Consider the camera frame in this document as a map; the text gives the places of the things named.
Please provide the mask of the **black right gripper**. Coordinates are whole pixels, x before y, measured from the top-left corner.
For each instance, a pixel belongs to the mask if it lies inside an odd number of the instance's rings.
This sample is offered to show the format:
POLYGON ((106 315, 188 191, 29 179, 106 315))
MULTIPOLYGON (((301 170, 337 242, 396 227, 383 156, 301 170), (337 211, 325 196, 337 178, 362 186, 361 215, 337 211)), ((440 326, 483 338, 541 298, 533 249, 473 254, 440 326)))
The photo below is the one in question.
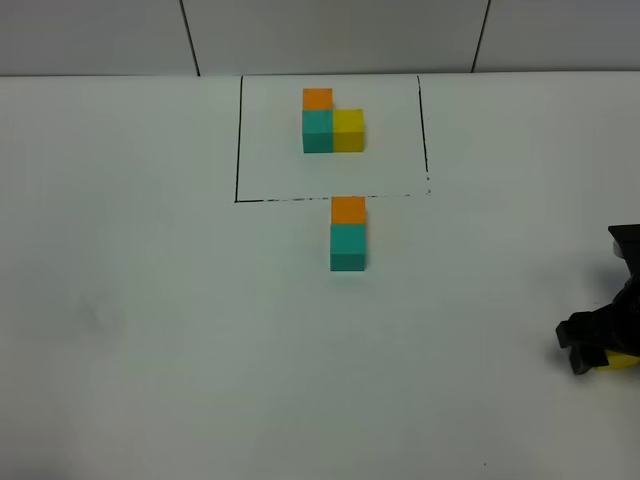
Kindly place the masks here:
POLYGON ((606 352, 639 356, 639 275, 632 275, 606 306, 573 313, 556 327, 561 348, 570 348, 575 375, 607 367, 606 352))

